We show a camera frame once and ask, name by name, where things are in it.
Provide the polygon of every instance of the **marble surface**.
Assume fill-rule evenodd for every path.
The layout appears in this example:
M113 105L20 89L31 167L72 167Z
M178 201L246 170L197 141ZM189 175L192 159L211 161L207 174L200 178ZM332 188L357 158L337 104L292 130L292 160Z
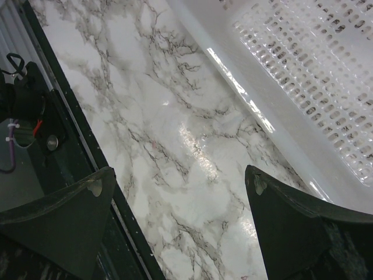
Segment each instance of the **marble surface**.
M303 188L165 0L30 1L167 279L266 279L246 165Z

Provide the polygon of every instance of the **white plastic basket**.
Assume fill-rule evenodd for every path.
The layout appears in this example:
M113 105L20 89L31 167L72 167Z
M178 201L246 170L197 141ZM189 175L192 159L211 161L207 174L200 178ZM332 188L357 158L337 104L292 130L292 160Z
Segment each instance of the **white plastic basket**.
M373 2L168 3L312 192L373 214Z

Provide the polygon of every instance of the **white marble countertop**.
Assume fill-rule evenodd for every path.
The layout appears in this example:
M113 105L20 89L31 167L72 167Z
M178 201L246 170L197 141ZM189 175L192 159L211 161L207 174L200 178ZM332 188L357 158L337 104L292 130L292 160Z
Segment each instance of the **white marble countertop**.
M299 177L165 0L31 0L167 279L266 279L244 184Z

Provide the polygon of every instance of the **red wire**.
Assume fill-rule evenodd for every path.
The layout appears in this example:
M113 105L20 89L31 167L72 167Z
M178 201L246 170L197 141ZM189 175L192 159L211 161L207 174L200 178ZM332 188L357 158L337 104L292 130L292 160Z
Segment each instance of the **red wire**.
M33 130L33 135L34 137L36 136L36 132L39 130L41 124L43 123L42 120L37 120L37 125L35 126L34 130Z

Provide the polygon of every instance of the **perforated basket bottom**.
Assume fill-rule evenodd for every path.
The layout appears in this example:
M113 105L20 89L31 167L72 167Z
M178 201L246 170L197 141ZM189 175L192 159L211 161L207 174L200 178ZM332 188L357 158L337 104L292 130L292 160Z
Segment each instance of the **perforated basket bottom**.
M362 0L258 1L233 23L251 54L367 186L373 186L372 7Z

